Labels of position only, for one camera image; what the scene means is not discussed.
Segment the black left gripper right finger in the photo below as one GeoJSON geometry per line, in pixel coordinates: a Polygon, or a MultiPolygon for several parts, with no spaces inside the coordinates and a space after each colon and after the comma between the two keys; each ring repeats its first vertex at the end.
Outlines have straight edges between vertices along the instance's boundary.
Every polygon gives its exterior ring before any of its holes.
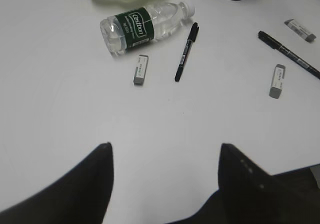
{"type": "Polygon", "coordinates": [[[218,190],[179,224],[318,224],[320,165],[268,174],[235,145],[223,143],[218,190]]]}

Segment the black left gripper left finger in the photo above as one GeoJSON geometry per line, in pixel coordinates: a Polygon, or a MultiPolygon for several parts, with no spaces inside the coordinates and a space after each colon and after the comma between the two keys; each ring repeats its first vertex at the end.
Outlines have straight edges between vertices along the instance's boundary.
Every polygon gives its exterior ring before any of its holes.
{"type": "Polygon", "coordinates": [[[54,183],[0,213],[2,224],[101,224],[114,185],[112,144],[98,145],[54,183]]]}

